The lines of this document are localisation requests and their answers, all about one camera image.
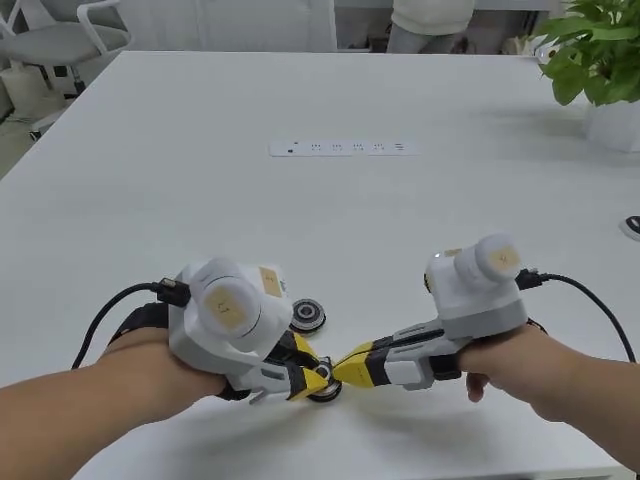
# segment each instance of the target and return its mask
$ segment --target black cable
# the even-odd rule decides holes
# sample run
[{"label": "black cable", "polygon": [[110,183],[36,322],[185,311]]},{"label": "black cable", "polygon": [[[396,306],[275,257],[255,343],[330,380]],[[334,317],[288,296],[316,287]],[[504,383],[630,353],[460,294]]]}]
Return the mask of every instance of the black cable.
[{"label": "black cable", "polygon": [[80,351],[78,352],[76,359],[73,361],[73,366],[71,367],[71,369],[75,370],[76,368],[80,367],[82,360],[84,360],[84,357],[87,354],[87,351],[89,350],[89,346],[91,345],[91,340],[93,340],[93,335],[96,333],[96,330],[100,325],[100,322],[102,322],[102,320],[107,315],[107,313],[109,313],[109,310],[111,310],[118,302],[120,302],[125,297],[128,297],[132,293],[141,292],[143,290],[148,290],[150,292],[157,292],[158,287],[159,287],[159,284],[156,282],[138,283],[137,285],[132,285],[129,288],[125,288],[123,291],[121,291],[119,294],[117,294],[115,297],[109,300],[105,304],[105,306],[100,309],[98,314],[95,316],[95,318],[89,325],[89,328],[87,329],[87,333],[84,336],[84,340],[82,341],[82,347],[80,347]]},{"label": "black cable", "polygon": [[589,290],[587,287],[585,287],[583,284],[581,284],[577,280],[574,280],[573,278],[565,277],[564,275],[557,275],[555,273],[542,273],[540,274],[539,279],[542,282],[547,282],[549,280],[556,280],[558,282],[566,283],[568,285],[571,285],[572,287],[577,288],[582,293],[584,293],[587,297],[589,297],[589,299],[593,303],[595,303],[600,308],[600,310],[604,312],[604,314],[609,318],[609,320],[613,324],[613,328],[616,329],[616,332],[618,333],[618,336],[622,341],[622,345],[624,346],[624,351],[627,353],[627,358],[629,359],[629,361],[631,363],[636,363],[636,355],[633,351],[633,348],[631,347],[631,343],[629,342],[629,339],[627,338],[627,334],[622,328],[622,325],[620,325],[620,322],[618,321],[616,316],[613,314],[613,312],[609,309],[609,307],[607,307],[604,304],[604,302],[600,300],[591,290]]}]

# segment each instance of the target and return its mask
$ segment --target person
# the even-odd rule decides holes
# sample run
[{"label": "person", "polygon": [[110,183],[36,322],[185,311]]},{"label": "person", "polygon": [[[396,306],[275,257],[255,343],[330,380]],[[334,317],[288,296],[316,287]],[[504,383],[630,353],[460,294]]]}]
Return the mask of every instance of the person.
[{"label": "person", "polygon": [[475,0],[394,0],[387,53],[449,53]]},{"label": "person", "polygon": [[[492,384],[640,470],[640,366],[583,355],[532,326],[468,347],[459,365],[471,401]],[[173,357],[166,330],[127,333],[95,365],[0,389],[0,478],[69,479],[128,431],[224,385]]]}]

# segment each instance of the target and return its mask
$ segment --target white pot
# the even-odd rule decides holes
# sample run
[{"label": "white pot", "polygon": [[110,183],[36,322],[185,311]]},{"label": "white pot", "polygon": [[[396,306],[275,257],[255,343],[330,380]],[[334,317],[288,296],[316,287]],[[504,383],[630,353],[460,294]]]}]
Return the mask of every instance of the white pot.
[{"label": "white pot", "polygon": [[622,152],[640,152],[640,102],[592,107],[585,120],[587,138]]}]

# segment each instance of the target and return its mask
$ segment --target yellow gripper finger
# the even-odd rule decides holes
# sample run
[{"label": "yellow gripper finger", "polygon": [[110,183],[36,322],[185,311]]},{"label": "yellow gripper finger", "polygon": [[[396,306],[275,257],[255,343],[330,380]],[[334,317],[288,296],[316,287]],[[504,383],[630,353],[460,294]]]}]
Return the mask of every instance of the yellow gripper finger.
[{"label": "yellow gripper finger", "polygon": [[389,385],[385,362],[391,337],[381,338],[355,348],[333,368],[333,378],[356,387],[372,388]]},{"label": "yellow gripper finger", "polygon": [[291,395],[287,400],[300,400],[329,386],[327,380],[308,368],[289,368],[289,380],[291,381]]},{"label": "yellow gripper finger", "polygon": [[302,335],[298,335],[295,332],[291,332],[291,333],[293,334],[293,339],[296,343],[296,348],[299,351],[313,355],[314,358],[318,359],[318,354],[313,351],[313,348],[311,348],[311,345],[309,345],[309,343],[302,337]]}]

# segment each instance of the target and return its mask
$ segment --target label sticker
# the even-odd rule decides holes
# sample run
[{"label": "label sticker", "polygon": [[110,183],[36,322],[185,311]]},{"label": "label sticker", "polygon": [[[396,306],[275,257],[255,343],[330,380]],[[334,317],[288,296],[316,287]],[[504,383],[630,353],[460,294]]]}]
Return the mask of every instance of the label sticker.
[{"label": "label sticker", "polygon": [[489,254],[489,265],[502,272],[520,264],[520,256],[512,246],[502,247]]},{"label": "label sticker", "polygon": [[262,277],[262,285],[264,285],[266,294],[272,297],[282,298],[278,274],[270,268],[260,267],[260,276]]},{"label": "label sticker", "polygon": [[214,289],[204,304],[227,330],[235,330],[247,320],[244,310],[238,305],[233,294],[224,287]]},{"label": "label sticker", "polygon": [[452,248],[451,250],[445,250],[444,251],[444,256],[445,257],[455,257],[461,251],[462,251],[461,248]]}]

